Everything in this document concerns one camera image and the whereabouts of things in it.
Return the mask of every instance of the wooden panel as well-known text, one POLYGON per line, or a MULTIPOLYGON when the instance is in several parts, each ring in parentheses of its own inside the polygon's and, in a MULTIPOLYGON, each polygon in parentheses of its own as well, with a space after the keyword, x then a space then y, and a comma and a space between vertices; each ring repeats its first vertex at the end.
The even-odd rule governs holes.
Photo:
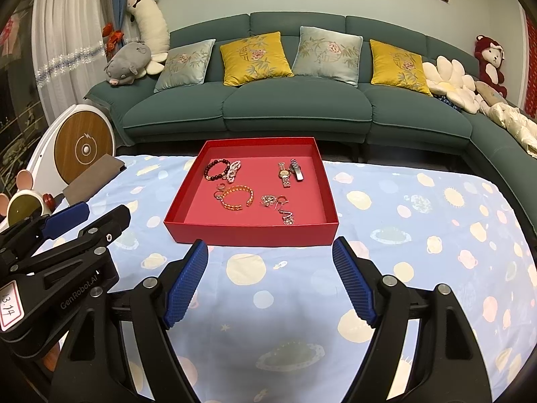
POLYGON ((112 135, 103 119, 80 111, 62 124, 54 144, 56 168, 70 184, 104 154, 112 153, 112 135))

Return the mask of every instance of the sofa backrest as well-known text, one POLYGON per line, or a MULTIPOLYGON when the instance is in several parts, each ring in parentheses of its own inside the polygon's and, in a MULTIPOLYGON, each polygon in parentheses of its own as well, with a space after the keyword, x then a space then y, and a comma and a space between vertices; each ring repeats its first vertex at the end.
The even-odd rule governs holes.
POLYGON ((216 39, 205 74, 205 81, 222 82, 224 80, 224 62, 220 53, 220 45, 248 36, 250 36, 250 16, 247 14, 234 15, 205 21, 171 32, 170 48, 195 44, 207 39, 216 39))
POLYGON ((422 33, 376 19, 342 16, 318 12, 254 12, 235 15, 188 26, 170 34, 170 48, 216 39, 205 80, 224 80, 224 63, 220 45, 247 37, 281 32, 281 42, 290 66, 296 58, 300 27, 310 26, 350 35, 363 36, 358 81, 369 83, 373 77, 373 56, 370 40, 395 45, 422 56, 423 61, 436 64, 438 56, 459 60, 468 74, 479 77, 479 61, 468 53, 446 42, 422 33))

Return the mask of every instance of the earring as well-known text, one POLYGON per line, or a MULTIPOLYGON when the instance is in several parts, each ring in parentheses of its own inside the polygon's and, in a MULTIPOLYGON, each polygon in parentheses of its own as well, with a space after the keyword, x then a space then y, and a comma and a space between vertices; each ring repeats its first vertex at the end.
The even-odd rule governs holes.
POLYGON ((273 195, 264 195, 261 197, 261 202, 265 207, 269 207, 270 205, 273 205, 278 200, 277 197, 273 195))
POLYGON ((282 219, 285 225, 292 226, 295 223, 293 212, 282 211, 281 209, 278 212, 283 215, 282 219))

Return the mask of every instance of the light blue pillow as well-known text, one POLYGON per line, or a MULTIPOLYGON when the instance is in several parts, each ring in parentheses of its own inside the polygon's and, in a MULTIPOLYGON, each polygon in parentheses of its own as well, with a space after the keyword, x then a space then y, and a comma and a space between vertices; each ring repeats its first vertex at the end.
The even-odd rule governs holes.
POLYGON ((293 74, 338 80, 358 87, 362 44, 361 36, 301 27, 293 74))
POLYGON ((176 86, 201 85, 215 42, 216 39, 207 39, 170 50, 154 92, 176 86))

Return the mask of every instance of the red box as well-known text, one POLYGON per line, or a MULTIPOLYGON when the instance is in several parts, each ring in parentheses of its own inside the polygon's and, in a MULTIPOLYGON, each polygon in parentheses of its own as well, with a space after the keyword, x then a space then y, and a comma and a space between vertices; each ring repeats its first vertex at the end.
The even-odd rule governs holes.
MULTIPOLYGON (((215 165, 211 175, 224 170, 215 165)), ((235 247, 306 247, 331 245, 339 225, 334 200, 324 165, 311 137, 251 138, 207 141, 187 173, 164 219, 176 242, 193 243, 203 239, 211 245, 235 247), (240 160, 232 185, 253 189, 253 203, 246 207, 249 195, 232 192, 226 203, 241 204, 243 210, 230 211, 214 198, 222 179, 207 181, 205 167, 215 159, 240 160), (284 188, 278 176, 278 163, 299 163, 304 180, 291 175, 291 187, 284 188), (284 195, 289 203, 285 211, 293 212, 294 225, 284 224, 274 206, 261 203, 263 195, 284 195)))

